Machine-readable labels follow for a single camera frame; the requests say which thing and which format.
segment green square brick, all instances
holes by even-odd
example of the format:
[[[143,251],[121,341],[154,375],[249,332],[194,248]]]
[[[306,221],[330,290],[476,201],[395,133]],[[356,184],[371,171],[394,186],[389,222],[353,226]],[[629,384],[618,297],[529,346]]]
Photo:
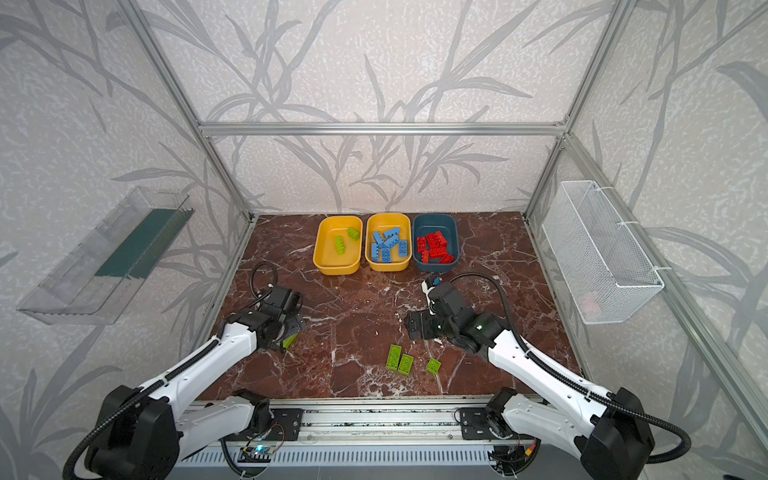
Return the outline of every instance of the green square brick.
[[[410,375],[411,366],[413,365],[413,357],[410,355],[403,355],[400,359],[400,366],[397,367],[397,371],[403,375]]]
[[[402,352],[402,347],[400,345],[389,346],[389,358],[387,358],[386,360],[386,368],[397,370],[397,365],[400,364],[401,352]]]
[[[438,370],[440,370],[440,366],[442,364],[438,362],[435,359],[429,359],[429,363],[427,363],[427,372],[434,373],[437,375]]]

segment vertical metal post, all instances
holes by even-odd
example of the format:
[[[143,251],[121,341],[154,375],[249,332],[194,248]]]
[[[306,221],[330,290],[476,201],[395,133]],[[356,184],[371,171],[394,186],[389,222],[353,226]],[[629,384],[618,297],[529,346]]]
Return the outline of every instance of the vertical metal post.
[[[587,105],[587,101],[600,79],[600,75],[605,69],[605,65],[608,63],[611,53],[614,48],[616,48],[619,37],[621,37],[621,32],[623,32],[624,27],[627,26],[627,22],[629,21],[635,3],[637,3],[637,0],[616,1],[611,16],[608,18],[608,22],[605,25],[605,30],[603,30],[603,35],[598,42],[598,47],[594,50],[594,55],[592,55],[587,71],[581,79],[581,85],[576,91],[573,103],[571,103],[571,107],[565,115],[564,123],[566,134],[570,134],[573,131],[578,118],[584,111],[584,107]],[[524,216],[526,219],[533,213],[533,210],[536,208],[536,203],[541,199],[541,195],[544,193],[544,188],[546,187],[547,182],[549,182],[549,178],[554,172],[554,169],[558,166],[561,141],[562,137],[558,140],[550,153],[544,171],[541,173],[541,178],[539,178],[538,183],[536,184],[536,189],[534,190],[533,195],[531,195],[531,201],[528,202],[528,206],[525,208]]]
[[[165,88],[168,90],[170,96],[174,99],[176,106],[181,112],[181,116],[187,123],[187,126],[192,132],[192,135],[200,145],[200,149],[205,153],[208,161],[213,167],[216,175],[221,179],[227,192],[232,196],[235,204],[240,208],[242,214],[250,220],[251,213],[248,203],[243,197],[237,185],[234,183],[229,171],[224,166],[223,161],[219,157],[218,153],[214,149],[208,138],[204,137],[200,132],[200,120],[192,108],[192,103],[181,89],[181,83],[176,77],[173,69],[170,67],[170,63],[165,58],[165,54],[160,48],[160,44],[152,33],[152,29],[147,23],[147,19],[141,13],[136,0],[115,0],[120,8],[126,24],[131,28],[132,32],[136,36],[139,45],[149,57],[150,63],[154,67],[160,79],[163,81]]]

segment pile of blue bricks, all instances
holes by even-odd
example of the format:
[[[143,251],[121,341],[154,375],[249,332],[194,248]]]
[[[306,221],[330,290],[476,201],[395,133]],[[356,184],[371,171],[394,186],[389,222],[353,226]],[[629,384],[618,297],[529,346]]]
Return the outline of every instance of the pile of blue bricks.
[[[384,232],[373,232],[374,243],[371,243],[371,259],[379,263],[392,263],[392,248],[397,246],[397,253],[402,258],[408,256],[408,241],[400,240],[400,227]]]

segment robotic arm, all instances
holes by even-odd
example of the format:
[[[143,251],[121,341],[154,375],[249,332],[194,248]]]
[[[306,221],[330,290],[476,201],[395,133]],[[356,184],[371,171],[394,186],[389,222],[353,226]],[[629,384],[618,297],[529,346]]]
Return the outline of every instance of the robotic arm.
[[[497,288],[505,318],[478,314],[466,303],[452,284],[464,276],[480,276]],[[422,291],[429,308],[411,312],[404,320],[411,339],[446,338],[511,373],[547,400],[539,403],[502,389],[485,407],[496,437],[534,435],[579,458],[596,480],[635,480],[646,463],[678,458],[690,448],[686,432],[645,414],[631,392],[611,393],[529,346],[515,328],[502,288],[490,276],[463,273],[441,283],[433,275],[422,283]],[[254,296],[251,306],[232,315],[216,336],[172,369],[136,389],[119,386],[112,391],[104,399],[97,426],[66,461],[64,480],[82,480],[74,465],[86,449],[88,470],[110,480],[148,480],[165,478],[178,461],[218,439],[223,444],[227,435],[265,439],[277,423],[269,399],[253,392],[235,392],[215,405],[185,413],[232,365],[257,350],[284,351],[283,342],[304,328],[298,293],[275,285]],[[677,434],[680,444],[651,455],[654,437],[649,425]],[[225,457],[237,471],[229,455]]]

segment wall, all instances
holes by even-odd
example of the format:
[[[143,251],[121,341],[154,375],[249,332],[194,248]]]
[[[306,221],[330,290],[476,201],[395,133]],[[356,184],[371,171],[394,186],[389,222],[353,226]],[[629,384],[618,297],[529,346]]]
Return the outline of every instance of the wall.
[[[560,121],[613,3],[140,1],[208,122]],[[521,210],[552,140],[216,139],[284,213]]]
[[[638,2],[575,129],[764,392],[766,13],[768,2]],[[566,156],[532,218],[555,276],[541,222],[557,182],[580,179]],[[691,453],[649,465],[649,478],[768,478],[768,458],[660,296],[625,323],[584,326],[565,284],[554,289],[592,378],[642,392],[647,410],[691,433]]]
[[[246,227],[111,2],[0,5],[0,474],[61,477],[104,395],[173,365],[199,335]],[[196,210],[118,321],[16,311],[135,186]]]

